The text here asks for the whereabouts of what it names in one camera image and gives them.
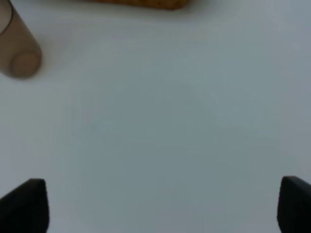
white surface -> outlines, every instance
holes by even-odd
[[[9,24],[12,16],[12,7],[8,0],[0,0],[0,33]]]
[[[50,233],[262,233],[311,181],[310,0],[176,12],[15,0],[36,78],[0,79],[0,195],[45,178]]]

translucent brown cup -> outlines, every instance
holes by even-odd
[[[0,32],[0,71],[8,76],[28,78],[39,69],[42,52],[13,5],[5,1],[10,4],[7,10],[11,11],[11,19]]]

